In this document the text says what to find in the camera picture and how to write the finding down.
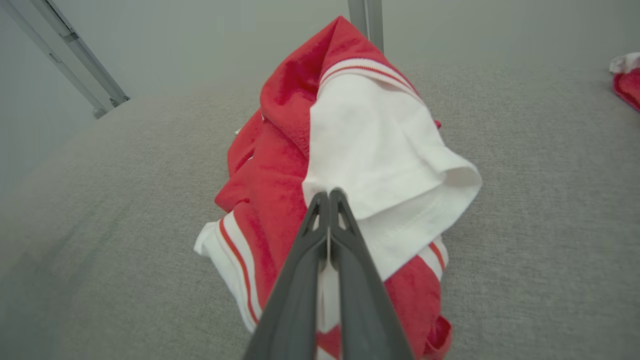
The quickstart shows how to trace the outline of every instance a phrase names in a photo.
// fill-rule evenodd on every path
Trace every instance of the metal frame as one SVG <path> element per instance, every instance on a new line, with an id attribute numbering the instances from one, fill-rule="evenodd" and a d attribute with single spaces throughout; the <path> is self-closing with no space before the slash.
<path id="1" fill-rule="evenodd" d="M 0 0 L 0 6 L 91 103 L 97 118 L 129 99 L 53 2 Z"/>
<path id="2" fill-rule="evenodd" d="M 347 2 L 351 23 L 384 53 L 382 0 L 347 0 Z"/>

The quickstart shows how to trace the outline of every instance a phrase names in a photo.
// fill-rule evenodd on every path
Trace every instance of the white stripe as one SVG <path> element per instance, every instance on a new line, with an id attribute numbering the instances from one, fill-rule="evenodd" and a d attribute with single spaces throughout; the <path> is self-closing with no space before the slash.
<path id="1" fill-rule="evenodd" d="M 444 261 L 444 267 L 446 268 L 449 264 L 449 252 L 447 251 L 447 247 L 444 246 L 444 243 L 442 242 L 442 236 L 438 236 L 437 238 L 433 239 L 433 243 L 436 245 L 438 250 L 440 250 L 440 255 L 442 255 L 442 261 Z"/>
<path id="2" fill-rule="evenodd" d="M 204 225 L 193 250 L 202 256 L 211 258 L 213 265 L 236 300 L 244 325 L 250 332 L 253 332 L 255 322 L 247 307 L 242 267 L 220 232 L 220 222 L 209 222 Z"/>
<path id="3" fill-rule="evenodd" d="M 425 246 L 420 252 L 418 252 L 418 256 L 424 261 L 425 264 L 433 271 L 433 273 L 438 278 L 438 281 L 442 279 L 442 267 L 440 266 L 440 261 L 438 260 L 438 256 L 429 248 L 429 245 Z"/>
<path id="4" fill-rule="evenodd" d="M 362 66 L 362 67 L 369 67 L 372 69 L 376 69 L 377 71 L 380 71 L 384 74 L 393 76 L 393 78 L 384 76 L 379 72 L 366 70 L 366 69 L 347 69 L 348 67 L 352 67 L 352 66 Z M 320 80 L 320 87 L 318 88 L 317 97 L 320 98 L 325 84 L 327 84 L 330 80 L 345 74 L 356 74 L 360 76 L 366 76 L 367 78 L 375 79 L 383 83 L 395 86 L 401 89 L 402 91 L 406 92 L 407 94 L 411 95 L 411 97 L 413 97 L 416 101 L 418 101 L 419 103 L 421 103 L 423 106 L 426 107 L 426 105 L 424 104 L 420 96 L 418 96 L 418 94 L 412 88 L 411 84 L 409 84 L 409 82 L 404 80 L 402 75 L 398 74 L 395 70 L 391 69 L 390 67 L 384 64 L 381 64 L 377 61 L 373 61 L 370 59 L 360 59 L 360 58 L 340 61 L 334 66 L 330 67 L 327 71 L 325 71 Z"/>
<path id="5" fill-rule="evenodd" d="M 335 360 L 335 357 L 324 351 L 323 348 L 317 347 L 316 360 Z"/>
<path id="6" fill-rule="evenodd" d="M 404 77 L 402 77 L 402 75 L 398 74 L 394 69 L 391 69 L 390 67 L 382 63 L 379 63 L 377 61 L 374 61 L 371 59 L 365 59 L 365 58 L 347 59 L 334 64 L 324 72 L 324 74 L 320 78 L 320 84 L 323 83 L 332 72 L 336 72 L 346 67 L 353 67 L 353 66 L 370 67 L 378 71 L 384 72 L 386 74 L 392 75 L 395 78 L 397 78 L 404 86 L 411 89 L 411 84 L 409 84 L 409 82 L 405 80 Z"/>
<path id="7" fill-rule="evenodd" d="M 240 227 L 236 222 L 233 211 L 225 216 L 224 225 L 229 238 L 236 245 L 240 256 L 242 256 L 242 259 L 244 260 L 244 265 L 246 265 L 246 270 L 249 277 L 249 287 L 251 289 L 251 305 L 255 316 L 260 319 L 260 317 L 262 316 L 262 309 L 260 308 L 260 303 L 258 302 L 258 290 L 255 286 L 255 265 L 253 262 L 251 249 L 249 248 L 249 243 L 246 242 L 246 238 L 244 237 L 242 230 L 240 230 Z"/>

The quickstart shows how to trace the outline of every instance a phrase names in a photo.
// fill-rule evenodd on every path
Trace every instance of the red stripe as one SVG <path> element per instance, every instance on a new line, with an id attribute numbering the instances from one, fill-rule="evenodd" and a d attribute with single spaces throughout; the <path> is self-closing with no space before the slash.
<path id="1" fill-rule="evenodd" d="M 242 256 L 240 256 L 240 252 L 238 251 L 236 245 L 231 241 L 231 239 L 229 238 L 229 234 L 227 234 L 227 230 L 225 230 L 224 220 L 225 220 L 224 218 L 220 219 L 220 232 L 222 233 L 222 237 L 227 242 L 227 245 L 229 246 L 229 248 L 231 248 L 231 251 L 236 256 L 236 259 L 238 259 L 238 262 L 240 262 L 240 267 L 242 268 L 242 274 L 244 276 L 244 286 L 246 287 L 246 295 L 247 295 L 246 305 L 249 308 L 249 313 L 251 314 L 253 321 L 255 323 L 258 323 L 258 318 L 255 316 L 255 313 L 253 312 L 253 306 L 251 306 L 251 288 L 249 287 L 249 271 L 247 271 L 244 260 L 242 259 Z"/>
<path id="2" fill-rule="evenodd" d="M 350 69 L 360 69 L 360 70 L 366 70 L 366 71 L 375 72 L 376 74 L 380 74 L 380 75 L 384 75 L 384 76 L 386 76 L 386 77 L 388 77 L 388 78 L 392 78 L 393 80 L 396 80 L 397 82 L 399 82 L 399 83 L 400 83 L 400 84 L 402 84 L 403 86 L 406 86 L 406 85 L 402 82 L 402 80 L 398 79 L 397 77 L 395 77 L 395 76 L 393 76 L 393 75 L 391 75 L 391 74 L 389 74 L 389 73 L 383 72 L 382 70 L 378 70 L 378 69 L 376 69 L 376 68 L 374 68 L 374 67 L 367 67 L 367 66 L 361 66 L 361 65 L 347 66 L 347 67 L 343 67 L 343 68 L 341 68 L 341 69 L 335 70 L 335 71 L 333 71 L 332 73 L 328 74 L 328 75 L 324 78 L 324 80 L 327 80 L 331 75 L 335 74 L 335 73 L 336 73 L 336 72 L 338 72 L 338 71 L 350 70 Z M 413 88 L 413 85 L 411 85 L 411 88 L 412 88 L 413 92 L 415 92 L 415 93 L 417 94 L 417 91 L 415 91 L 415 89 Z"/>
<path id="3" fill-rule="evenodd" d="M 436 254 L 436 258 L 438 258 L 440 267 L 442 268 L 442 271 L 444 271 L 444 260 L 442 259 L 442 254 L 440 253 L 440 249 L 438 249 L 438 247 L 434 242 L 431 242 L 429 244 L 429 249 L 431 249 L 431 251 L 433 251 L 433 253 Z"/>

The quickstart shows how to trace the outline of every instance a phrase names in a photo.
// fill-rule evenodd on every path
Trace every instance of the white cloth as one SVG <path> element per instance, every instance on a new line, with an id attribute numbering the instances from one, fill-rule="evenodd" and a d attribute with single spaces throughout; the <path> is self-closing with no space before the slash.
<path id="1" fill-rule="evenodd" d="M 307 205 L 345 191 L 383 280 L 452 226 L 481 186 L 422 101 L 392 83 L 343 74 L 321 85 L 302 183 Z"/>
<path id="2" fill-rule="evenodd" d="M 640 53 L 630 53 L 619 56 L 609 63 L 609 72 L 619 74 L 621 72 L 628 73 L 633 69 L 640 67 Z"/>

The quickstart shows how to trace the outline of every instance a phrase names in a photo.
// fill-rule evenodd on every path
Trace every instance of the white fabric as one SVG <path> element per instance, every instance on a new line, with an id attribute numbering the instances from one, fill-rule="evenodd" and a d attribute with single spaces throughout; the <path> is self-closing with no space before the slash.
<path id="1" fill-rule="evenodd" d="M 480 175 L 444 145 L 415 94 L 393 81 L 342 73 L 318 94 L 305 200 L 342 188 L 386 280 L 453 225 L 477 195 Z"/>
<path id="2" fill-rule="evenodd" d="M 628 73 L 638 67 L 640 67 L 640 53 L 630 53 L 611 60 L 609 72 L 613 74 Z"/>
<path id="3" fill-rule="evenodd" d="M 229 240 L 233 242 L 244 261 L 248 272 L 247 278 L 249 279 L 248 288 L 251 291 L 250 295 L 247 294 L 247 284 L 244 281 L 242 265 L 240 265 L 238 258 L 234 255 L 231 248 L 229 248 L 227 241 L 222 235 L 220 231 L 220 221 L 209 222 L 204 225 L 204 228 L 198 235 L 193 250 L 201 256 L 211 258 L 220 276 L 227 284 L 229 291 L 231 291 L 231 294 L 236 299 L 236 304 L 240 310 L 244 325 L 250 332 L 253 332 L 256 323 L 253 321 L 249 306 L 251 306 L 254 315 L 258 319 L 262 316 L 262 308 L 260 308 L 260 304 L 258 303 L 253 256 L 251 255 L 249 244 L 236 222 L 233 211 L 224 217 L 223 224 Z"/>

